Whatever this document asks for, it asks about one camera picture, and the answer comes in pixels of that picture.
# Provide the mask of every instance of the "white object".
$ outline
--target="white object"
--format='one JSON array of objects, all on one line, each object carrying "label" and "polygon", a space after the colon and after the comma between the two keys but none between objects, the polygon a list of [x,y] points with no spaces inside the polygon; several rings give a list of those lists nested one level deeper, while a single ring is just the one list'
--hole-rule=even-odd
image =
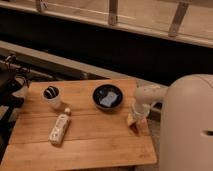
[{"label": "white object", "polygon": [[69,126],[69,123],[70,117],[68,115],[60,114],[58,116],[55,126],[53,127],[49,136],[49,141],[53,145],[60,145],[62,143],[63,137]]},{"label": "white object", "polygon": [[53,108],[53,109],[59,109],[62,102],[61,102],[61,98],[60,98],[60,95],[54,97],[54,98],[51,98],[51,99],[48,99],[46,97],[44,97],[44,99],[49,103],[49,105]]},{"label": "white object", "polygon": [[155,102],[162,102],[167,88],[159,85],[141,86],[136,89],[134,97],[136,102],[132,105],[133,118],[136,120],[146,118]]},{"label": "white object", "polygon": [[183,77],[165,90],[136,93],[139,104],[163,100],[159,171],[212,171],[213,76]]},{"label": "white object", "polygon": [[118,95],[115,94],[114,92],[109,92],[107,94],[106,97],[104,97],[101,101],[100,101],[100,104],[104,105],[104,106],[107,106],[107,107],[111,107],[112,104],[116,101]]}]

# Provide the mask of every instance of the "wooden tabletop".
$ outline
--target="wooden tabletop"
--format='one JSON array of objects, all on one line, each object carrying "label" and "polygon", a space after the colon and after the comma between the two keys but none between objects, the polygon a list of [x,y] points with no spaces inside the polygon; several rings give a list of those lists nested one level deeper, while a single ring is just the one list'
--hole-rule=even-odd
[{"label": "wooden tabletop", "polygon": [[[123,103],[115,111],[103,112],[92,100],[93,91],[102,84],[116,85],[123,92]],[[49,85],[59,88],[62,101],[72,110],[61,147],[48,142],[58,116],[42,98]],[[147,122],[143,122],[141,136],[126,125],[135,88],[133,79],[32,83],[1,169],[72,170],[156,163]]]}]

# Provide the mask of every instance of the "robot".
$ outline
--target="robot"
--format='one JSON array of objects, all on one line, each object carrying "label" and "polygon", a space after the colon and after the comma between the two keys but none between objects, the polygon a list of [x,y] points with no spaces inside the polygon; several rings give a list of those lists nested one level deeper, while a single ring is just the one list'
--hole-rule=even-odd
[{"label": "robot", "polygon": [[162,102],[159,171],[213,170],[213,76],[190,75],[169,88],[139,87],[128,125]]}]

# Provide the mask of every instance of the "bowl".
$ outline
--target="bowl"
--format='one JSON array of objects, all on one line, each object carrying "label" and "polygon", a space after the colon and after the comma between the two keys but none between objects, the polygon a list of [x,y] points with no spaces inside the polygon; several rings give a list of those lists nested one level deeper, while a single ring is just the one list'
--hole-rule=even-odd
[{"label": "bowl", "polygon": [[121,104],[123,101],[123,93],[114,85],[104,84],[94,90],[93,100],[100,109],[111,110]]}]

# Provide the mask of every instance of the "black and white cup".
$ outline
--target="black and white cup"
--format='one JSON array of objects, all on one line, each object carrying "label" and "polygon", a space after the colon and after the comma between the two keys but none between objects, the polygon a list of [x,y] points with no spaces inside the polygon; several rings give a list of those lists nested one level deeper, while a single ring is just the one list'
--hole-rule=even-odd
[{"label": "black and white cup", "polygon": [[59,109],[62,102],[59,94],[59,89],[54,86],[49,86],[43,92],[44,99],[53,109]]}]

